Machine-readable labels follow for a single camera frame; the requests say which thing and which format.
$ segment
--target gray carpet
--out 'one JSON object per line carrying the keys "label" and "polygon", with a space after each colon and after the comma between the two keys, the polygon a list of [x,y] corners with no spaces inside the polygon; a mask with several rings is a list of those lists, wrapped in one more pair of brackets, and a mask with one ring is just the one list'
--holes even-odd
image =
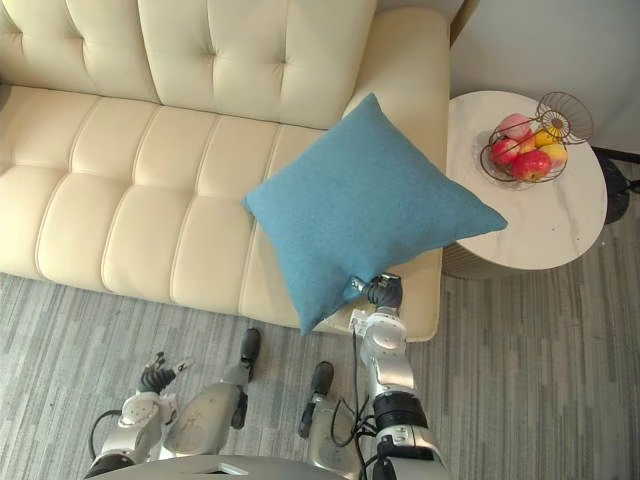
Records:
{"label": "gray carpet", "polygon": [[[639,234],[634,198],[570,265],[444,278],[440,331],[410,361],[453,479],[640,478]],[[81,478],[92,420],[132,393],[154,352],[196,361],[174,384],[185,400],[219,378],[250,325],[0,275],[0,478]],[[247,426],[225,452],[301,459],[309,376],[331,360],[334,392],[349,395],[349,340],[259,326]]]}

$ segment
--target fruit bowl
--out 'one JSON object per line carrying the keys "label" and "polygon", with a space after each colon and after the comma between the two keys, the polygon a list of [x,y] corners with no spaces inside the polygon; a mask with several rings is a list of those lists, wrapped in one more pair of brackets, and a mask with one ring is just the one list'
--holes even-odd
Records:
{"label": "fruit bowl", "polygon": [[580,100],[550,92],[534,117],[513,113],[500,122],[480,152],[480,164],[501,182],[548,182],[566,168],[567,145],[583,143],[592,133],[591,114]]}

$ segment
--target tufted sofa back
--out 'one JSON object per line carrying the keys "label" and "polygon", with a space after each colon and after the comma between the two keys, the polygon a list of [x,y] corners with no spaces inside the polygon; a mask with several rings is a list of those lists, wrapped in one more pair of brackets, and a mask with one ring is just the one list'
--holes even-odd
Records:
{"label": "tufted sofa back", "polygon": [[328,128],[376,0],[0,0],[5,83]]}

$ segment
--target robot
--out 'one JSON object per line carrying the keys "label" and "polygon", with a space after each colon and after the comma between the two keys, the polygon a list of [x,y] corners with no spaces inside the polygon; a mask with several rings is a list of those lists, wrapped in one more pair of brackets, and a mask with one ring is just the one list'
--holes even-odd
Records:
{"label": "robot", "polygon": [[[333,366],[318,364],[298,428],[298,434],[307,439],[306,463],[219,455],[229,429],[244,426],[245,390],[260,350],[260,333],[250,329],[239,362],[220,382],[196,395],[179,415],[175,398],[161,392],[188,365],[181,362],[164,369],[164,356],[159,354],[146,366],[136,394],[124,403],[117,429],[108,436],[85,478],[187,480],[206,474],[207,478],[243,475],[261,480],[447,480],[405,355],[406,328],[398,316],[401,280],[385,273],[368,284],[354,278],[351,287],[376,307],[371,315],[359,310],[352,315],[354,354],[359,336],[360,359],[368,374],[367,400],[359,405],[355,381],[355,408],[349,410],[343,400],[330,401]],[[373,413],[363,417],[368,399]],[[161,440],[163,423],[173,425],[159,460],[147,461],[149,451]],[[359,444],[361,436],[375,438],[376,454],[367,461]]]}

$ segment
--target pillow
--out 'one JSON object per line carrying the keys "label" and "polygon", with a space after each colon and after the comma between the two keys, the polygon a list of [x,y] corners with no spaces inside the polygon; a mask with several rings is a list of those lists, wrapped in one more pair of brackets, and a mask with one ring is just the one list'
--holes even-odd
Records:
{"label": "pillow", "polygon": [[245,198],[273,244],[302,334],[357,297],[349,284],[507,222],[446,178],[367,96]]}

